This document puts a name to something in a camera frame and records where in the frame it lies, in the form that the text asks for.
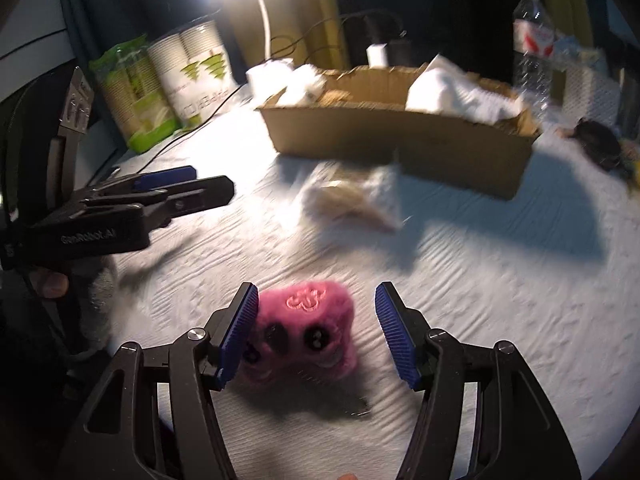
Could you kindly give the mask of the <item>left hand in grey glove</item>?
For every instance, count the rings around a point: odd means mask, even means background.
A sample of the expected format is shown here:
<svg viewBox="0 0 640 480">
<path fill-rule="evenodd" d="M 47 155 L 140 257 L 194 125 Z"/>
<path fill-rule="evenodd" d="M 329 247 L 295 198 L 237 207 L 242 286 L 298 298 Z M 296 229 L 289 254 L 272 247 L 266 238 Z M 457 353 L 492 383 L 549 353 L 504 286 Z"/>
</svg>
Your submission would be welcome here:
<svg viewBox="0 0 640 480">
<path fill-rule="evenodd" d="M 108 264 L 93 261 L 93 266 L 67 274 L 42 270 L 29 279 L 54 341 L 66 356 L 87 359 L 105 349 L 116 292 L 116 273 Z"/>
</svg>

